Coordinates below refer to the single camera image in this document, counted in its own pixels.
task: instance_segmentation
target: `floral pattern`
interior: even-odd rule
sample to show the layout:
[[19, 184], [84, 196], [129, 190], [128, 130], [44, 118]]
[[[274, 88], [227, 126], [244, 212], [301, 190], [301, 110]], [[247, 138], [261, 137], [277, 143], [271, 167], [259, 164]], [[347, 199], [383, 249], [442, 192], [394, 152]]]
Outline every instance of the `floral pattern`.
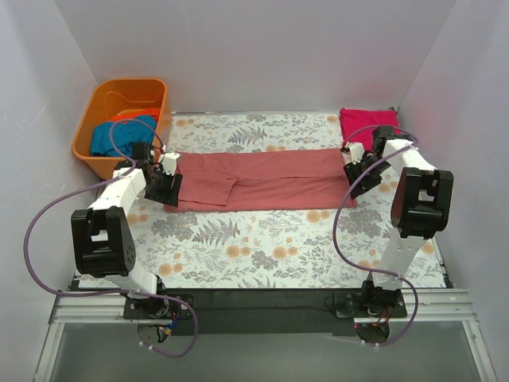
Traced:
[[[338, 147], [334, 115], [192, 115], [173, 117], [171, 151], [249, 153]], [[338, 238], [352, 261], [376, 267], [390, 233], [390, 205], [398, 178], [359, 197], [341, 213]], [[359, 287], [367, 273], [348, 266], [332, 245], [336, 211], [184, 212], [168, 214], [140, 199], [128, 220], [137, 261], [168, 287]], [[415, 256], [408, 279], [416, 287], [444, 287], [431, 242]], [[113, 287], [91, 276], [80, 287]]]

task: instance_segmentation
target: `blue cloth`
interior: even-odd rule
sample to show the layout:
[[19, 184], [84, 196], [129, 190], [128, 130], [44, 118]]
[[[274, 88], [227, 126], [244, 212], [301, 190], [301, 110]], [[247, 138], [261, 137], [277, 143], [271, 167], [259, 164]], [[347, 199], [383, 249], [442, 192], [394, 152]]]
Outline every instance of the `blue cloth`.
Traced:
[[[156, 129], [157, 122], [150, 115], [139, 115], [135, 119], [142, 121]], [[118, 157], [110, 141], [110, 129], [113, 122], [101, 123], [95, 127], [90, 145], [91, 155], [94, 157]], [[133, 143], [152, 143], [153, 132], [147, 126], [136, 121], [126, 121], [117, 124], [113, 130], [115, 145], [128, 157], [133, 155]]]

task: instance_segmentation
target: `orange bin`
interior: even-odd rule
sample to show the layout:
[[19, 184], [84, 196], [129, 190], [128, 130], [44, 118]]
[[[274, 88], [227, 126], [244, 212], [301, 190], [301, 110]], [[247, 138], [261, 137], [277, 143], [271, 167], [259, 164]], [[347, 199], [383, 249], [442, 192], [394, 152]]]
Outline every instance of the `orange bin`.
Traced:
[[[88, 102], [87, 110], [72, 141], [72, 152], [85, 161], [102, 179], [111, 179], [113, 169], [123, 160], [120, 157], [92, 157], [92, 132], [99, 124], [116, 115], [131, 113], [148, 107], [161, 109], [156, 132], [164, 143], [168, 142], [172, 116], [169, 110], [168, 88], [156, 78], [125, 78], [100, 84]], [[154, 137], [153, 145], [161, 144]], [[159, 151], [155, 150], [156, 161]]]

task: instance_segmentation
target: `purple cable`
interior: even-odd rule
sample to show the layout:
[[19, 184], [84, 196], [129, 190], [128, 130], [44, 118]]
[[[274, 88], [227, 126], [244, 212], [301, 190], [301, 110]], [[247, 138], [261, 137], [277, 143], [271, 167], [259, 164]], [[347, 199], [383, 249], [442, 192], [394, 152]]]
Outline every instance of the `purple cable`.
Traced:
[[[155, 137], [161, 144], [161, 148], [164, 146], [164, 143], [163, 143], [161, 137], [156, 133], [156, 131], [149, 124], [144, 123], [143, 121], [140, 121], [138, 119], [132, 119], [132, 118], [125, 118], [125, 119], [120, 119], [119, 121], [115, 121], [111, 125], [110, 134], [109, 134], [111, 145], [113, 146], [113, 148], [115, 149], [117, 154], [119, 154], [122, 158], [125, 158], [132, 164], [132, 166], [123, 174], [123, 176], [125, 177], [126, 175], [128, 175], [129, 173], [134, 171], [134, 169], [136, 168], [136, 162], [132, 158], [129, 158], [127, 155], [125, 155], [122, 151], [120, 151], [119, 148], [115, 145], [115, 142], [113, 140], [113, 130], [119, 123], [124, 122], [124, 121], [135, 121], [135, 122], [141, 123], [142, 125], [151, 129], [151, 131], [154, 133]], [[100, 290], [97, 292], [72, 293], [72, 292], [63, 292], [62, 290], [53, 289], [50, 286], [44, 284], [44, 282], [41, 279], [39, 279], [39, 276], [37, 276], [37, 274], [35, 273], [35, 270], [33, 269], [32, 263], [30, 262], [30, 256], [29, 256], [29, 241], [30, 241], [30, 235], [32, 234], [33, 227], [35, 226], [37, 221], [41, 218], [41, 216], [46, 211], [48, 211], [51, 207], [60, 203], [61, 201], [68, 199], [69, 197], [74, 197], [75, 195], [79, 195], [81, 193], [86, 193], [87, 191], [90, 191], [92, 189], [97, 189], [99, 187], [102, 187], [103, 185], [109, 185], [109, 184], [113, 183], [114, 181], [117, 181], [118, 179], [119, 179], [119, 177], [114, 177], [112, 179], [108, 179], [107, 181], [101, 181], [100, 183], [97, 183], [95, 185], [90, 185], [88, 187], [85, 187], [84, 189], [79, 189], [77, 191], [72, 191], [71, 193], [66, 193], [65, 195], [58, 197], [54, 201], [51, 201], [47, 205], [45, 205], [41, 209], [41, 211], [39, 211], [33, 217], [32, 221], [30, 221], [30, 224], [25, 232], [25, 238], [23, 239], [23, 258], [25, 260], [25, 265], [26, 265], [28, 272], [30, 273], [30, 276], [32, 277], [33, 281], [39, 287], [41, 287], [42, 289], [46, 290], [47, 292], [49, 292], [51, 294], [56, 295], [57, 297], [93, 297], [93, 296], [100, 296], [103, 294], [116, 294], [116, 293], [129, 293], [130, 292], [130, 290], [112, 289], [112, 290]], [[163, 295], [159, 295], [159, 294], [150, 294], [150, 293], [145, 293], [145, 292], [138, 292], [138, 294], [140, 294], [142, 296], [146, 296], [146, 297], [160, 298], [163, 300], [169, 300], [172, 302], [176, 302], [178, 304], [184, 305], [189, 310], [189, 313], [191, 314], [192, 320], [194, 322], [194, 334], [192, 336], [192, 340], [189, 343], [188, 347], [182, 353], [178, 353], [178, 354], [173, 354], [173, 353], [167, 352], [167, 351], [160, 349], [156, 346], [152, 347], [152, 349], [156, 350], [157, 352], [164, 354], [167, 357], [171, 357], [171, 358], [180, 358], [180, 357], [185, 356], [187, 353], [189, 353], [191, 351], [192, 347], [194, 346], [197, 336], [198, 336], [198, 318], [196, 317], [196, 313], [195, 313], [194, 309], [187, 302], [182, 301], [179, 298], [163, 296]], [[147, 347], [152, 346], [151, 344], [148, 344], [146, 342], [142, 342], [142, 344]]]
[[[376, 125], [376, 126], [367, 126], [367, 127], [363, 127], [362, 129], [358, 129], [357, 131], [355, 131], [353, 134], [351, 134], [348, 139], [345, 141], [347, 142], [348, 140], [350, 140], [353, 136], [355, 136], [356, 134], [358, 134], [359, 132], [361, 131], [364, 131], [366, 129], [370, 129], [370, 128], [373, 128], [373, 127], [377, 127], [379, 125]], [[417, 145], [418, 143], [418, 140], [412, 135], [410, 134], [409, 132], [407, 131], [404, 131], [403, 129], [397, 127], [400, 131], [402, 131], [403, 133], [406, 133], [408, 134], [410, 137], [412, 137], [414, 139], [414, 142], [412, 144], [410, 144], [409, 146], [405, 146], [399, 150], [396, 150], [394, 153], [392, 154], [388, 154], [386, 157], [383, 157], [381, 159], [379, 159], [378, 161], [376, 161], [375, 163], [373, 163], [371, 166], [369, 166], [362, 174], [360, 174], [360, 176], [352, 183], [352, 185], [350, 186], [350, 188], [347, 190], [347, 192], [344, 194], [344, 197], [343, 197], [343, 200], [341, 201], [340, 203], [340, 207], [337, 209], [336, 211], [336, 215], [334, 216], [334, 224], [332, 226], [332, 242], [334, 243], [334, 248], [336, 249], [336, 252], [338, 253], [338, 255], [340, 256], [340, 258], [345, 262], [347, 263], [348, 265], [351, 265], [352, 267], [354, 268], [357, 268], [357, 269], [360, 269], [362, 271], [368, 271], [368, 272], [377, 272], [377, 273], [383, 273], [385, 275], [391, 275], [391, 276], [394, 276], [396, 277], [397, 279], [403, 281], [404, 283], [406, 283], [410, 289], [412, 290], [412, 292], [414, 292], [414, 297], [415, 297], [415, 308], [414, 308], [414, 312], [412, 313], [412, 315], [410, 316], [410, 320], [408, 320], [408, 323], [405, 325], [405, 327], [402, 329], [401, 332], [399, 332], [394, 338], [391, 338], [389, 341], [387, 342], [383, 342], [381, 344], [372, 344], [370, 342], [368, 342], [369, 345], [372, 345], [372, 346], [386, 346], [386, 345], [390, 345], [390, 344], [393, 344], [395, 343], [399, 338], [401, 338], [407, 331], [408, 329], [412, 326], [412, 323], [414, 322], [415, 320], [415, 317], [417, 316], [417, 309], [418, 309], [418, 305], [419, 305], [419, 297], [418, 297], [418, 293], [417, 293], [417, 290], [415, 289], [415, 286], [407, 279], [405, 279], [403, 276], [399, 275], [398, 273], [396, 272], [393, 272], [393, 271], [387, 271], [385, 269], [380, 269], [380, 268], [370, 268], [370, 267], [364, 267], [362, 265], [358, 265], [358, 264], [355, 264], [353, 263], [352, 261], [350, 261], [349, 259], [347, 259], [347, 257], [343, 254], [343, 252], [341, 251], [340, 249], [340, 246], [337, 242], [337, 229], [338, 229], [338, 224], [339, 224], [339, 221], [340, 221], [340, 214], [341, 214], [341, 210], [344, 208], [344, 205], [347, 201], [347, 199], [350, 197], [350, 194], [352, 193], [353, 189], [360, 183], [360, 181], [363, 180], [363, 178], [368, 175], [370, 173], [370, 171], [372, 171], [375, 167], [377, 167], [378, 165], [380, 165], [382, 162], [385, 162], [387, 159], [390, 159], [390, 158], [393, 158], [395, 157], [396, 155], [399, 155], [401, 154], [402, 152], [406, 151], [406, 150], [409, 150], [410, 148], [414, 147], [415, 145]]]

